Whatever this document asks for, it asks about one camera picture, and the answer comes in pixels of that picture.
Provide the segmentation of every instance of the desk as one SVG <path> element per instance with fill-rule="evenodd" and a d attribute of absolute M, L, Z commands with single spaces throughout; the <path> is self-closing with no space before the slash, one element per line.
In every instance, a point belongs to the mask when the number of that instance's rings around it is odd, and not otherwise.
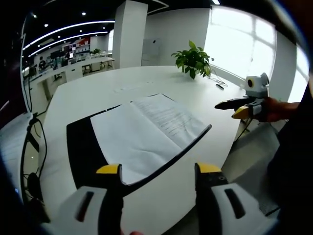
<path fill-rule="evenodd" d="M 90 65 L 99 62 L 111 62 L 114 61 L 110 57 L 98 57 L 90 58 L 84 61 L 77 62 L 72 65 L 67 65 L 59 69 L 49 69 L 35 77 L 30 79 L 31 96 L 33 100 L 33 113 L 42 113 L 46 110 L 48 101 L 51 98 L 51 94 L 48 89 L 47 80 L 54 75 L 65 73 L 67 82 L 73 81 L 77 78 L 83 77 L 82 66 Z M 28 79 L 24 80 L 24 86 L 26 89 L 26 95 L 29 100 L 28 94 Z"/>
<path fill-rule="evenodd" d="M 240 121 L 231 118 L 233 111 L 214 109 L 219 102 L 245 93 L 226 83 L 228 87 L 222 91 L 214 81 L 198 75 L 193 80 L 174 66 L 151 66 L 97 73 L 59 86 L 44 123 L 48 152 L 41 187 L 48 215 L 53 219 L 60 204 L 76 191 L 66 126 L 138 97 L 163 93 L 212 129 L 174 165 L 124 198 L 121 227 L 125 234 L 159 235 L 174 226 L 195 205 L 194 163 L 222 167 L 237 133 Z M 43 157 L 40 152 L 39 165 Z"/>

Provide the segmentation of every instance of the hand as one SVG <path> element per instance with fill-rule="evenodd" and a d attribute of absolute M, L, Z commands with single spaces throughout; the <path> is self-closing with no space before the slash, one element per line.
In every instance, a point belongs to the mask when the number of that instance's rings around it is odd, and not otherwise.
<path fill-rule="evenodd" d="M 254 118 L 260 122 L 276 122 L 285 119 L 285 105 L 284 102 L 268 97 L 262 104 L 262 112 Z"/>
<path fill-rule="evenodd" d="M 143 235 L 140 232 L 131 232 L 130 235 Z"/>

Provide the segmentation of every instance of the human hand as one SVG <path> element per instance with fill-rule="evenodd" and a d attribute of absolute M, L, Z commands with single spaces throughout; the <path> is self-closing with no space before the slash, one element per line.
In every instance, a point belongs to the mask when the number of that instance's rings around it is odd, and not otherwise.
<path fill-rule="evenodd" d="M 262 111 L 253 117 L 260 122 L 276 122 L 290 119 L 299 106 L 299 103 L 280 102 L 273 98 L 266 98 L 262 103 Z"/>
<path fill-rule="evenodd" d="M 274 98 L 266 98 L 262 103 L 262 111 L 256 115 L 254 119 L 260 122 L 276 122 L 284 119 L 284 102 L 280 102 Z"/>
<path fill-rule="evenodd" d="M 131 232 L 129 235 L 143 235 L 140 232 Z"/>

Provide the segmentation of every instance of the pillar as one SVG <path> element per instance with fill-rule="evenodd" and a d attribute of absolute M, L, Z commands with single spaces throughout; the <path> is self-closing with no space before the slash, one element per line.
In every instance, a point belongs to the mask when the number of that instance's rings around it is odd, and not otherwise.
<path fill-rule="evenodd" d="M 115 67 L 141 66 L 148 5 L 127 0 L 115 14 L 113 55 Z"/>

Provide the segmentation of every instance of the potted plant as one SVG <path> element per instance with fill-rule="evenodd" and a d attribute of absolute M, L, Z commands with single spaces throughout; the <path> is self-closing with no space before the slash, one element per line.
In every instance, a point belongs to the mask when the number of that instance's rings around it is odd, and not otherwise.
<path fill-rule="evenodd" d="M 177 51 L 172 54 L 176 57 L 176 66 L 181 68 L 181 72 L 188 73 L 190 77 L 195 79 L 196 74 L 200 74 L 203 77 L 211 74 L 211 68 L 209 64 L 209 58 L 201 47 L 196 45 L 189 40 L 189 50 Z"/>
<path fill-rule="evenodd" d="M 101 52 L 101 50 L 96 48 L 95 50 L 91 51 L 90 54 L 95 55 L 95 54 L 98 54 L 100 52 Z"/>

